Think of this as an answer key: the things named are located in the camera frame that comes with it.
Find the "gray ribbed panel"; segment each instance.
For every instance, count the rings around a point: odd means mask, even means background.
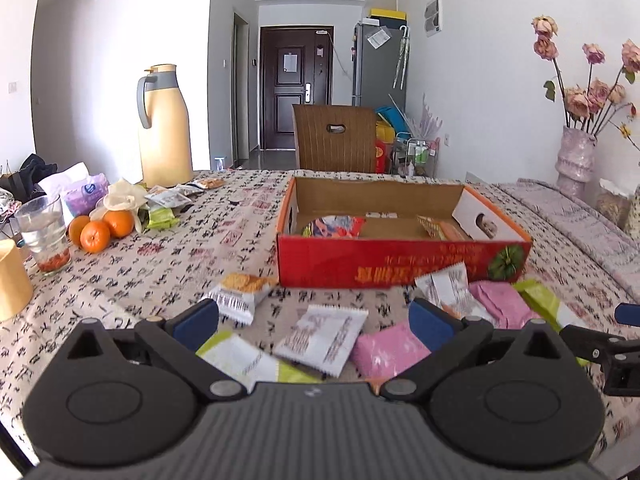
[[[306,392],[321,390],[310,397]],[[248,399],[210,406],[170,452],[96,472],[44,463],[28,480],[603,480],[586,465],[515,473],[445,447],[417,409],[366,384],[260,384]]]

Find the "black bag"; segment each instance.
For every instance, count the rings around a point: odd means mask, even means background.
[[[57,164],[46,164],[40,156],[31,153],[20,167],[20,171],[0,177],[0,187],[10,192],[18,202],[28,202],[45,193],[36,184],[58,172]]]

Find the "yellow thermos jug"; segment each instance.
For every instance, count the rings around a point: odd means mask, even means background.
[[[154,65],[138,82],[142,178],[148,187],[170,187],[193,178],[189,113],[175,65]]]

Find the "red cardboard box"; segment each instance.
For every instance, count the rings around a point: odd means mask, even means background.
[[[308,238],[330,215],[365,217],[359,238]],[[418,216],[457,240],[430,238]],[[531,238],[468,186],[292,178],[276,232],[280,283],[299,288],[385,288],[465,262],[470,281],[514,282]]]

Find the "brown chair back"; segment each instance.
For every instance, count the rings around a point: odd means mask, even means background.
[[[293,105],[293,123],[301,170],[375,172],[376,113],[371,108]]]

